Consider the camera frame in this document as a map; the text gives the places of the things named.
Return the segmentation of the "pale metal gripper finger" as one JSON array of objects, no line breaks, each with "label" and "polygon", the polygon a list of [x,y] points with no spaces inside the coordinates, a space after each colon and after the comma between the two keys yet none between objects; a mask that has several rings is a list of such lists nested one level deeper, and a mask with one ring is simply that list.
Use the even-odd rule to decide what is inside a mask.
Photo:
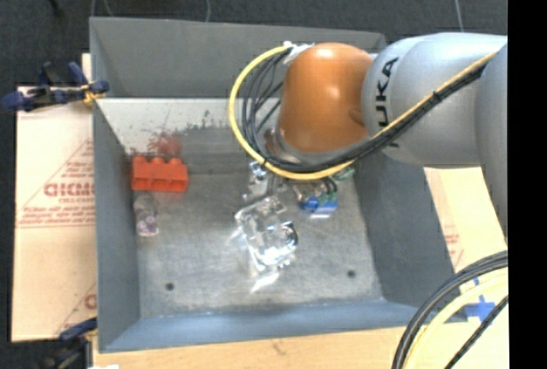
[{"label": "pale metal gripper finger", "polygon": [[268,181],[267,199],[269,206],[282,206],[283,202],[280,194],[284,191],[285,179],[280,177],[272,177]]},{"label": "pale metal gripper finger", "polygon": [[268,172],[258,161],[249,164],[248,197],[250,200],[264,196],[268,191]]}]

